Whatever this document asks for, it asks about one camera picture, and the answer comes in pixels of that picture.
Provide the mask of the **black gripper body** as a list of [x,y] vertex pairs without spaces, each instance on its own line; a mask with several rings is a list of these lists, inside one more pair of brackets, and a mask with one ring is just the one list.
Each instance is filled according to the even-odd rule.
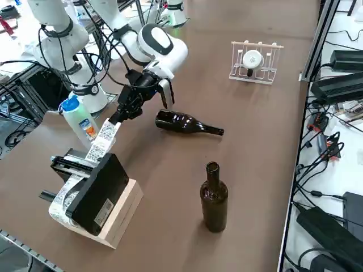
[[125,77],[129,85],[124,86],[117,100],[119,113],[142,113],[144,102],[149,101],[155,94],[157,78],[150,73],[131,70]]

